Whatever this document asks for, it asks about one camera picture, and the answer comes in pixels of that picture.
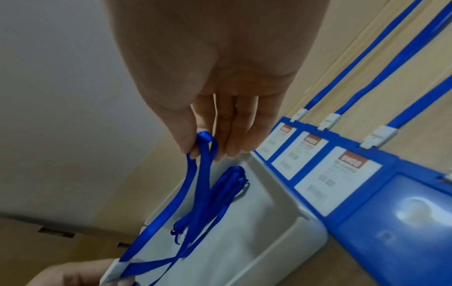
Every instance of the red label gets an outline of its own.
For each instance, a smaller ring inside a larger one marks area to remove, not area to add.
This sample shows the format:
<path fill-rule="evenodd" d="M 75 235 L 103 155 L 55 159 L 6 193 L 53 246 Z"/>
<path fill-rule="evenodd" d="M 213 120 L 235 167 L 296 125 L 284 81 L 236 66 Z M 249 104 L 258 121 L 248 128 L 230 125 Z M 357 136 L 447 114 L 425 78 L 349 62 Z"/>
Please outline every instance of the red label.
<path fill-rule="evenodd" d="M 292 126 L 284 124 L 280 130 L 283 132 L 289 133 L 289 131 L 292 130 L 292 128 L 293 128 Z"/>
<path fill-rule="evenodd" d="M 368 159 L 350 151 L 345 151 L 338 159 L 357 169 L 361 168 L 368 161 Z"/>
<path fill-rule="evenodd" d="M 304 141 L 306 141 L 307 143 L 311 144 L 311 145 L 317 145 L 317 143 L 320 142 L 320 140 L 322 140 L 322 138 L 309 134 L 306 136 L 306 138 L 303 139 Z"/>

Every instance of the white wall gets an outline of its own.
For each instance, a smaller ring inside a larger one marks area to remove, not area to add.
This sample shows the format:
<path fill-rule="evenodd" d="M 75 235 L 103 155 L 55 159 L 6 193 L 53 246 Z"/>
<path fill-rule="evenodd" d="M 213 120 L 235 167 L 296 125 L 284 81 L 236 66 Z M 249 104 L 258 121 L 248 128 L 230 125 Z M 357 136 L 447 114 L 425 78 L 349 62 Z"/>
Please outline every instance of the white wall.
<path fill-rule="evenodd" d="M 1 213 L 88 225 L 163 131 L 99 1 L 0 1 Z"/>

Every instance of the blue ribbon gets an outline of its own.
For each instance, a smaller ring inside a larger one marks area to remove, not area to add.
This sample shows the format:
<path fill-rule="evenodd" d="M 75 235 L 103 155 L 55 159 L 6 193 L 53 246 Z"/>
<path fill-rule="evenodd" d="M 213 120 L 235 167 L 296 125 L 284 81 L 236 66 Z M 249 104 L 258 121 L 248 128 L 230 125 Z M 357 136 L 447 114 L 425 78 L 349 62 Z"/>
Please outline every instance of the blue ribbon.
<path fill-rule="evenodd" d="M 360 98 L 374 89 L 400 66 L 414 56 L 420 49 L 429 43 L 439 34 L 452 20 L 452 1 L 449 2 L 441 12 L 408 44 L 400 53 L 381 71 L 371 83 L 355 93 L 346 104 L 339 108 L 335 113 L 344 114 Z"/>
<path fill-rule="evenodd" d="M 378 37 L 368 46 L 351 64 L 349 64 L 332 82 L 306 104 L 305 109 L 313 108 L 325 95 L 328 94 L 367 54 L 370 53 L 382 40 L 386 38 L 420 3 L 422 0 L 415 0 L 399 16 L 392 20 Z"/>
<path fill-rule="evenodd" d="M 187 229 L 185 239 L 174 257 L 149 262 L 131 263 L 122 273 L 121 278 L 141 275 L 156 268 L 168 265 L 166 271 L 154 281 L 150 286 L 155 285 L 168 270 L 181 258 L 188 257 L 193 250 L 203 241 L 207 234 L 220 222 L 229 205 L 233 202 L 236 195 L 245 187 L 248 180 L 245 177 L 245 170 L 240 167 L 230 167 L 218 179 L 212 188 L 210 188 L 210 167 L 215 154 L 218 151 L 218 143 L 208 132 L 203 131 L 197 134 L 196 144 L 201 152 L 201 164 L 199 168 L 198 181 L 194 195 L 193 208 L 183 218 L 176 221 L 171 231 L 175 236 L 175 243 L 178 242 L 178 236 Z M 121 257 L 120 262 L 130 261 L 157 233 L 157 231 L 168 221 L 182 204 L 188 190 L 196 175 L 196 160 L 190 159 L 187 154 L 187 175 L 185 181 L 176 197 L 159 214 L 159 216 L 140 234 L 134 243 Z"/>
<path fill-rule="evenodd" d="M 423 97 L 419 98 L 415 103 L 410 105 L 396 118 L 394 118 L 387 126 L 399 129 L 451 89 L 452 75 L 446 78 L 442 83 L 437 85 L 431 91 L 426 93 Z"/>

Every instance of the white card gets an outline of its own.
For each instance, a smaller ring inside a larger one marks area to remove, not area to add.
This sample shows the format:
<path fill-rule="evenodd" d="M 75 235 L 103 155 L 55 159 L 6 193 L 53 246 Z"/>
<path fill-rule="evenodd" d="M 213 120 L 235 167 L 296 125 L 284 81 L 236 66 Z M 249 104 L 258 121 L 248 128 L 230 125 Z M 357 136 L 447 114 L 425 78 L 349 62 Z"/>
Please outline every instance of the white card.
<path fill-rule="evenodd" d="M 380 168 L 377 162 L 335 147 L 295 189 L 327 216 Z"/>
<path fill-rule="evenodd" d="M 325 145 L 328 140 L 303 131 L 272 165 L 288 180 L 292 179 Z"/>
<path fill-rule="evenodd" d="M 289 139 L 290 136 L 296 131 L 295 127 L 279 123 L 270 135 L 256 148 L 259 155 L 264 160 L 270 159 L 270 157 Z"/>

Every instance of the white clip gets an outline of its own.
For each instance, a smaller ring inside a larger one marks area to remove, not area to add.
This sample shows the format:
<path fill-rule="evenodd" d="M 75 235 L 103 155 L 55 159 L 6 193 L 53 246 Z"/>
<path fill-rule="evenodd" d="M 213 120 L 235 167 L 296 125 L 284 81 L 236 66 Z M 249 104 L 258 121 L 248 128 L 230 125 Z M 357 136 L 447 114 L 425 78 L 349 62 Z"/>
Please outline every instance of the white clip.
<path fill-rule="evenodd" d="M 452 184 L 452 169 L 450 169 L 449 174 L 444 176 L 444 180 L 449 184 Z"/>
<path fill-rule="evenodd" d="M 294 116 L 291 118 L 291 122 L 300 121 L 308 112 L 306 108 L 300 109 Z"/>
<path fill-rule="evenodd" d="M 108 268 L 108 270 L 100 279 L 99 285 L 119 281 L 121 279 L 121 274 L 124 272 L 124 270 L 127 268 L 129 264 L 130 261 L 119 262 L 119 259 L 115 259 Z"/>
<path fill-rule="evenodd" d="M 388 140 L 393 138 L 398 131 L 399 130 L 397 128 L 382 125 L 372 132 L 372 134 L 368 135 L 359 147 L 366 150 L 372 147 L 379 148 Z"/>
<path fill-rule="evenodd" d="M 333 127 L 334 124 L 336 124 L 337 121 L 340 119 L 340 114 L 337 113 L 331 113 L 317 128 L 319 131 L 323 131 L 325 129 L 329 129 Z"/>

